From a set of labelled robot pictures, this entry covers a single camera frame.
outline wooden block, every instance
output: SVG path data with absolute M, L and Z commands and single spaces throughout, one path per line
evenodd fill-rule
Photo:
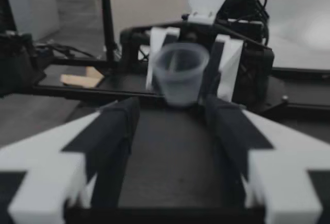
M 86 76 L 96 79 L 103 79 L 103 75 L 98 72 L 94 67 L 86 67 Z
M 86 76 L 61 75 L 62 83 L 84 88 L 94 88 L 100 81 L 101 79 Z

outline gray floor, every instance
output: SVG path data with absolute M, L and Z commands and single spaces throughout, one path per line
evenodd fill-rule
M 75 46 L 99 55 L 103 50 L 102 20 L 96 14 L 94 0 L 57 0 L 61 30 L 44 40 Z M 47 84 L 58 85 L 63 73 L 76 68 L 53 66 L 46 73 Z M 62 98 L 11 95 L 0 100 L 0 146 L 26 138 L 62 124 L 78 105 Z

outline metal rod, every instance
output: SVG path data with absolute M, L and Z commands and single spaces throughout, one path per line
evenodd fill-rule
M 115 67 L 116 62 L 114 61 L 113 50 L 116 48 L 114 41 L 114 30 L 111 10 L 111 0 L 102 0 L 102 15 L 103 15 L 103 30 L 104 30 L 104 41 L 107 49 L 107 61 L 112 67 Z
M 75 58 L 75 59 L 65 59 L 54 57 L 52 60 L 54 65 L 68 65 L 68 66 L 93 66 L 93 67 L 104 67 L 109 68 L 109 62 L 103 60 L 96 60 L 90 58 Z
M 19 94 L 31 94 L 51 97 L 62 97 L 74 100 L 85 101 L 115 101 L 124 100 L 130 97 L 138 97 L 142 106 L 159 107 L 165 106 L 163 96 L 152 93 L 109 91 L 102 89 L 84 89 L 75 87 L 56 87 L 49 85 L 36 85 L 29 88 L 22 88 L 16 91 Z

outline black metal frame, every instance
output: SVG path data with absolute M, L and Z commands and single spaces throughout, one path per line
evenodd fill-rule
M 59 57 L 40 58 L 38 59 L 40 64 L 43 65 L 41 68 L 44 70 L 50 65 L 70 65 L 70 66 L 95 66 L 104 69 L 118 69 L 121 70 L 126 68 L 132 62 L 129 58 L 131 54 L 136 55 L 138 47 L 135 47 L 134 51 L 124 51 L 123 57 L 127 60 L 123 60 L 124 65 L 118 65 L 114 60 L 113 50 L 116 48 L 113 36 L 113 23 L 111 15 L 111 0 L 103 1 L 103 24 L 104 24 L 104 37 L 105 46 L 107 48 L 106 61 L 93 60 L 90 58 L 77 58 L 77 59 L 66 59 Z M 147 38 L 141 36 L 138 38 L 141 44 L 147 43 Z M 295 70 L 286 68 L 274 68 L 272 75 L 276 78 L 282 79 L 285 83 L 286 80 L 305 80 L 309 82 L 324 82 L 330 79 L 330 71 L 310 71 L 310 70 Z M 317 110 L 330 111 L 329 105 L 318 105 L 315 103 L 307 103 L 302 105 L 301 103 L 295 103 L 290 100 L 290 96 L 286 96 L 285 90 L 281 88 L 280 84 L 274 84 L 272 91 L 278 92 L 276 97 L 269 96 L 270 102 L 264 103 L 263 112 L 265 115 L 278 117 L 280 115 L 295 115 L 301 113 L 301 110 L 308 111 L 310 114 L 319 115 Z M 63 97 L 67 99 L 86 100 L 86 101 L 114 101 L 122 100 L 128 97 L 136 96 L 139 97 L 141 105 L 152 105 L 152 106 L 164 106 L 165 101 L 163 97 L 156 93 L 141 93 L 141 92 L 124 92 L 124 91 L 109 91 L 101 89 L 84 89 L 74 87 L 54 87 L 54 86 L 42 86 L 39 85 L 39 81 L 35 82 L 30 87 L 22 88 L 16 91 L 20 94 L 28 95 L 42 95 L 52 97 Z M 174 218 L 190 218 L 190 219 L 205 219 L 214 218 L 215 221 L 222 223 L 232 223 L 235 220 L 243 220 L 247 222 L 251 220 L 251 223 L 263 223 L 265 211 L 263 209 L 246 210 L 246 209 L 213 209 L 213 210 L 82 210 L 82 209 L 71 209 L 65 214 L 67 223 L 108 223 L 114 217 L 121 217 L 127 219 L 150 220 L 161 219 L 164 217 L 164 221 L 172 221 Z

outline plastic cup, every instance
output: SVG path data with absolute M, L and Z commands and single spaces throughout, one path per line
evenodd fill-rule
M 154 73 L 168 104 L 186 107 L 194 104 L 200 92 L 209 53 L 193 43 L 164 46 L 154 58 Z

